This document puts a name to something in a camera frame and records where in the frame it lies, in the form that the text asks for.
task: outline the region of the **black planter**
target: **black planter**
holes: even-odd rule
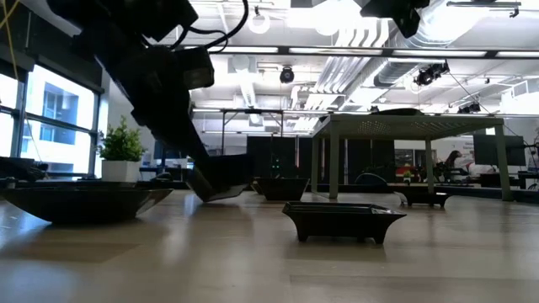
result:
[[[6,189],[7,201],[36,217],[61,224],[129,220],[165,199],[172,189],[101,187]]]
[[[269,201],[299,201],[307,188],[307,178],[257,178],[264,197]]]
[[[296,224],[297,238],[310,236],[373,238],[383,244],[387,228],[405,214],[378,205],[289,202],[283,213]]]
[[[429,193],[420,193],[420,192],[407,192],[404,190],[402,192],[404,196],[406,196],[406,200],[408,201],[408,206],[412,206],[414,204],[422,204],[422,205],[429,205],[431,207],[435,205],[439,205],[441,208],[444,208],[446,206],[446,200],[451,197],[449,194],[429,194]]]
[[[253,189],[257,194],[264,194],[258,182],[251,182],[251,189]]]

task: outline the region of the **cable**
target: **cable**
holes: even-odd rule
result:
[[[204,47],[207,50],[209,50],[213,46],[217,46],[217,45],[219,45],[221,43],[224,43],[225,46],[221,50],[213,51],[211,54],[216,54],[216,53],[219,53],[219,52],[223,51],[228,45],[228,40],[230,38],[232,38],[235,34],[237,34],[243,28],[243,26],[247,23],[247,17],[249,15],[249,3],[248,3],[248,0],[242,0],[242,3],[243,3],[243,16],[240,19],[239,23],[236,25],[236,27],[233,30],[231,30],[230,32],[225,33],[222,30],[217,30],[217,29],[215,29],[215,30],[205,30],[205,29],[197,29],[197,28],[189,27],[189,28],[186,28],[186,29],[184,29],[182,31],[182,34],[180,35],[180,37],[178,37],[176,42],[174,42],[173,44],[171,44],[171,46],[169,46],[169,49],[170,50],[175,50],[176,47],[178,47],[179,44],[182,43],[182,41],[185,39],[185,37],[187,36],[187,33],[189,31],[192,31],[192,32],[194,32],[196,34],[201,34],[201,35],[210,35],[210,34],[215,34],[215,33],[222,33],[223,36],[221,38],[216,39],[216,40],[208,43],[207,45],[204,45]]]
[[[170,50],[174,51],[174,50],[176,49],[176,47],[178,47],[178,45],[184,41],[185,37],[187,37],[187,33],[188,33],[188,32],[189,32],[189,31],[188,31],[187,29],[184,29],[184,30],[182,31],[182,34],[181,34],[181,35],[178,37],[178,39],[176,40],[176,42],[172,43],[172,45],[169,46],[168,48],[169,48]]]
[[[227,33],[225,33],[222,30],[219,30],[219,29],[197,29],[197,28],[194,28],[194,27],[189,27],[187,29],[184,29],[184,31],[182,31],[182,34],[180,35],[180,37],[178,37],[178,40],[176,40],[176,42],[174,42],[168,48],[170,50],[175,50],[176,47],[178,47],[178,45],[185,39],[185,37],[187,36],[187,33],[190,32],[190,31],[195,33],[195,34],[199,34],[199,35],[222,34],[223,37],[227,37]],[[227,48],[227,46],[228,46],[228,39],[225,39],[224,46],[220,50],[210,51],[210,54],[218,54],[218,53],[224,51]]]
[[[490,114],[490,112],[488,111],[488,109],[485,108],[480,102],[478,102],[478,100],[475,99],[475,98],[472,96],[472,94],[471,94],[470,92],[468,92],[467,89],[465,89],[464,86],[462,86],[462,84],[461,84],[458,80],[456,80],[455,76],[453,76],[453,74],[452,74],[451,72],[448,72],[448,74],[450,74],[450,75],[453,77],[453,79],[455,80],[455,82],[456,82],[462,89],[464,89],[464,91],[468,94],[468,96],[472,97],[473,100],[476,101],[476,102],[479,104],[479,106],[481,106],[481,108],[483,108],[487,113]]]
[[[15,4],[11,7],[11,9],[9,10],[9,13],[8,13],[8,8],[6,7],[6,5],[4,3],[4,5],[3,5],[4,18],[3,18],[3,21],[0,23],[0,29],[4,25],[6,25],[6,31],[8,32],[9,52],[11,53],[11,61],[13,62],[13,71],[15,73],[15,80],[17,80],[17,82],[19,82],[19,72],[17,71],[17,60],[15,58],[15,53],[14,53],[14,50],[13,50],[13,40],[12,40],[12,37],[11,37],[11,29],[9,28],[9,16],[11,16],[11,14],[15,11],[18,4],[19,4],[19,0],[15,1]],[[32,134],[32,128],[30,126],[28,116],[26,115],[26,111],[24,111],[23,119],[24,119],[24,121],[26,121],[26,125],[28,126],[28,130],[29,130],[29,133],[30,133],[30,138],[32,139],[32,142],[34,143],[34,148],[35,148],[35,152],[37,153],[37,157],[40,159],[40,162],[43,162],[43,160],[41,160],[40,151],[38,150],[37,144],[35,143],[34,135]]]
[[[229,40],[235,34],[237,34],[240,31],[240,29],[243,28],[245,23],[247,23],[247,17],[249,16],[249,3],[248,3],[248,0],[242,0],[242,2],[243,2],[243,16],[242,16],[242,19],[239,21],[239,23],[236,25],[236,27],[233,30],[231,30],[228,34],[224,35],[223,37],[205,45],[206,49],[210,49],[213,46],[219,45],[225,42],[226,40]]]
[[[9,17],[11,17],[13,12],[17,8],[17,5],[19,5],[19,2],[20,2],[20,0],[15,0],[15,3],[13,4],[13,6],[9,9],[9,13],[5,13],[7,8],[6,8],[6,3],[4,2],[4,5],[3,5],[5,7],[5,9],[4,9],[4,18],[3,18],[2,22],[0,22],[0,29],[2,29],[2,27],[8,22]]]
[[[509,126],[504,124],[504,127],[507,130],[509,130],[513,135],[517,136],[517,134],[511,128],[509,128]],[[531,149],[530,144],[528,144],[528,142],[526,142],[526,140],[524,140],[524,139],[522,139],[522,141],[524,142],[524,144],[526,144],[528,146],[528,149],[530,149],[530,153],[531,153],[533,150]],[[539,169],[537,169],[536,159],[533,157],[533,155],[531,155],[531,159],[533,160],[533,165],[535,165],[535,167],[536,167],[536,171],[539,172]]]

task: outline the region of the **wooden floor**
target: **wooden floor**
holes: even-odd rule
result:
[[[340,200],[399,208],[393,194]],[[384,246],[299,243],[281,208],[175,192],[136,222],[66,228],[0,202],[0,302],[539,302],[535,206],[402,208]]]

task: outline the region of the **white pot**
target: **white pot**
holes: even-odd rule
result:
[[[138,181],[140,167],[140,162],[103,160],[102,179],[106,182],[134,183]]]

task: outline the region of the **table leg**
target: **table leg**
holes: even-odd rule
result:
[[[499,182],[502,186],[502,200],[512,201],[509,182],[509,169],[507,167],[507,151],[505,150],[504,126],[496,125],[496,149],[498,150]]]
[[[318,192],[318,168],[320,167],[318,155],[320,154],[320,138],[312,138],[312,162],[311,162],[311,192]]]
[[[430,139],[425,140],[425,154],[427,158],[427,183],[429,186],[429,194],[435,192],[435,174],[434,174],[434,163],[432,160],[432,144]]]
[[[339,195],[339,123],[332,122],[329,130],[329,198]]]

